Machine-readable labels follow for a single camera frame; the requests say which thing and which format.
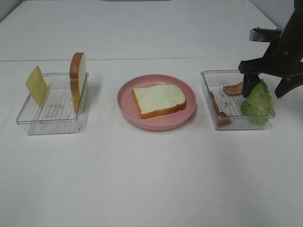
white wall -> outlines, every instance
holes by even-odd
[[[10,14],[20,3],[21,0],[0,0],[0,21]]]
[[[283,29],[294,11],[294,0],[250,0],[278,28]]]

ham slice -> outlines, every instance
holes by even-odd
[[[223,111],[220,112],[219,107],[218,107],[218,104],[217,104],[217,102],[216,102],[216,100],[215,100],[215,98],[214,98],[214,94],[212,93],[212,91],[210,92],[210,94],[211,94],[212,99],[213,99],[213,101],[214,101],[214,106],[215,106],[215,108],[216,108],[217,114],[218,114],[219,116],[221,116],[221,117],[228,117],[228,115],[227,115],[225,112],[223,112]],[[226,119],[218,118],[218,119],[217,119],[217,125],[220,126],[220,127],[227,126],[227,125],[229,125],[229,124],[231,124],[231,123],[232,123],[231,120],[228,119],[228,118],[226,118]]]
[[[242,88],[243,88],[243,81],[236,85],[225,86],[223,87],[223,91],[228,96],[240,96],[242,95]]]

yellow cheese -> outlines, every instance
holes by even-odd
[[[29,93],[32,95],[37,104],[42,108],[43,101],[48,91],[48,86],[43,78],[39,66],[36,66],[29,75],[26,83]]]

plastic tray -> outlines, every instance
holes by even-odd
[[[245,98],[240,96],[228,96],[223,92],[224,86],[235,85],[243,80],[243,74],[238,70],[212,70],[202,71],[202,91],[207,102],[208,110],[214,127],[217,130],[245,130],[245,129],[264,129],[268,126],[270,119],[275,117],[275,111],[270,115],[251,115],[243,116],[241,105]],[[211,97],[212,91],[220,111],[228,116],[220,116]],[[260,119],[268,119],[266,123],[260,124]]]
[[[79,132],[85,125],[88,111],[84,104],[88,92],[88,72],[78,111],[73,109],[69,73],[43,73],[49,87],[43,108],[29,94],[17,119],[28,135]]]

bread slice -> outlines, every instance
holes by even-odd
[[[171,114],[186,107],[183,91],[173,84],[159,84],[147,88],[133,88],[140,118]]]
[[[85,54],[82,52],[75,53],[71,60],[70,67],[71,96],[75,112],[77,112],[79,108],[85,77]]]
[[[28,91],[33,97],[33,99],[36,101],[39,107],[42,108],[44,99],[46,97],[49,88],[43,78],[39,66],[36,66],[33,69],[31,74],[27,78],[25,85],[28,88]]]

